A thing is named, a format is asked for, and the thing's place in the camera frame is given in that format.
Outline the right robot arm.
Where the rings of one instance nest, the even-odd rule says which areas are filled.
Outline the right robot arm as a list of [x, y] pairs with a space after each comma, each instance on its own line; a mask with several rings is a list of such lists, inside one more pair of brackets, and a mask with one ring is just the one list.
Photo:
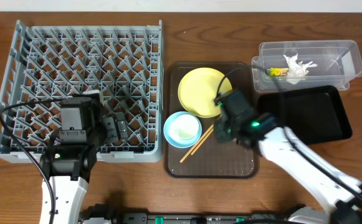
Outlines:
[[362, 182], [332, 166], [272, 115], [250, 106], [220, 103], [214, 132], [220, 141], [257, 144], [259, 154], [281, 167], [322, 206], [293, 212], [285, 223], [362, 223]]

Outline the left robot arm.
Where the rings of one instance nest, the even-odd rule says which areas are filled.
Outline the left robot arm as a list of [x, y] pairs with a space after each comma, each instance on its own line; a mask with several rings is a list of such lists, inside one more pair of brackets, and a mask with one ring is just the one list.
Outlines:
[[40, 157], [47, 176], [42, 184], [41, 223], [78, 223], [97, 153], [124, 137], [123, 121], [103, 115], [103, 94], [85, 91], [60, 101], [61, 126]]

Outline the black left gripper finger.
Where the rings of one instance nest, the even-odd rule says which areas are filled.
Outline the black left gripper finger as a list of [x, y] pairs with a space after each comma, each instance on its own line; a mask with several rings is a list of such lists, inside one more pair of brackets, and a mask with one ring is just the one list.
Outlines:
[[120, 139], [128, 138], [127, 125], [125, 120], [125, 114], [123, 112], [115, 113], [116, 122], [117, 122], [117, 131]]
[[107, 130], [106, 144], [112, 144], [118, 142], [118, 128], [117, 123], [112, 117], [106, 117], [102, 119], [103, 125]]

